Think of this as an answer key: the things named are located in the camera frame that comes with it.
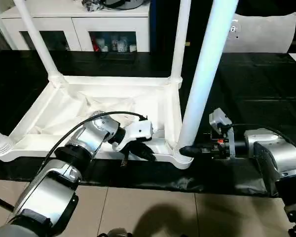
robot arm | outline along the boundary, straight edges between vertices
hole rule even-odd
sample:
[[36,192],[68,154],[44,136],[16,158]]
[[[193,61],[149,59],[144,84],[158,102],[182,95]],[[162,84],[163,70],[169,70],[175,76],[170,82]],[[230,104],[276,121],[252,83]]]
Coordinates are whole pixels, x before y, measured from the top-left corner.
[[[57,236],[66,228],[78,203],[75,191],[82,175],[103,142],[109,142],[125,155],[132,151],[130,144],[151,139],[152,125],[148,120],[136,121],[128,127],[110,116],[102,116],[79,128],[64,147],[55,151],[56,158],[46,163],[19,197],[14,217],[0,228],[0,237]],[[152,150],[141,145],[152,160]]]
[[[232,124],[220,108],[209,118],[213,129],[211,141],[181,148],[181,154],[191,157],[210,154],[213,159],[256,159],[266,189],[279,195],[289,221],[296,223],[296,146],[293,142],[272,128],[247,130],[243,139],[235,141],[232,128],[237,124]],[[296,237],[296,225],[289,234]]]

black mat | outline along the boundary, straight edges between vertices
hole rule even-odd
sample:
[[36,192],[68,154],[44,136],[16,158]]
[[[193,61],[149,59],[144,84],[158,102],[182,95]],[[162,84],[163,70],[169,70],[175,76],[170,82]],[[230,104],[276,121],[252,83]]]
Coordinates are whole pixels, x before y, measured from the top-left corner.
[[[137,53],[115,55],[93,52],[54,52],[65,75],[167,77],[171,56]],[[185,53],[182,113],[197,63],[197,52]],[[47,84],[47,75],[34,52],[0,54],[0,131],[9,134]],[[196,142],[209,130],[208,114],[221,107],[234,122],[270,125],[296,143],[296,62],[287,54],[224,54],[205,109]],[[30,181],[41,158],[0,161],[0,179]],[[212,161],[196,158],[187,170],[163,162],[95,160],[85,185],[160,189],[268,197],[255,160]]]

red component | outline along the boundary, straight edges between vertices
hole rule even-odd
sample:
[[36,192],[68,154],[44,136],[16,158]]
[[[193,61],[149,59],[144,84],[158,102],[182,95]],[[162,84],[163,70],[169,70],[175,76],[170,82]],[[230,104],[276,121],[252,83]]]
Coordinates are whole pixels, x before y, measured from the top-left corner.
[[94,52],[100,52],[100,51],[101,51],[101,50],[100,50],[100,47],[98,47],[97,43],[95,42],[95,38],[93,38],[93,39],[91,40],[91,42],[92,42],[92,46],[93,46],[93,51],[94,51]]

tile floor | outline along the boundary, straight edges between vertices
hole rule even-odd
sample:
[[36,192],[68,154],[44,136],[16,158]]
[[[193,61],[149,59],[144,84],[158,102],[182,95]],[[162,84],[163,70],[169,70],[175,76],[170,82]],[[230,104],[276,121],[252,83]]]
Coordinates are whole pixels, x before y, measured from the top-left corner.
[[[15,203],[26,183],[1,181]],[[280,199],[80,186],[79,204],[61,237],[96,237],[123,227],[135,237],[287,237]],[[9,212],[0,208],[0,225]]]

white shelf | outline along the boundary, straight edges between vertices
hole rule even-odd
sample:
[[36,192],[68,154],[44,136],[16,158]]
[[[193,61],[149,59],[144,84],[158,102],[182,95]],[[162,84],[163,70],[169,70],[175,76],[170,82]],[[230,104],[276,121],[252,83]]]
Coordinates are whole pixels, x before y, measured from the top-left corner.
[[[88,12],[81,0],[27,0],[26,6],[32,17],[148,17],[150,3],[131,10],[110,10]],[[21,18],[16,7],[0,15],[5,18]]]

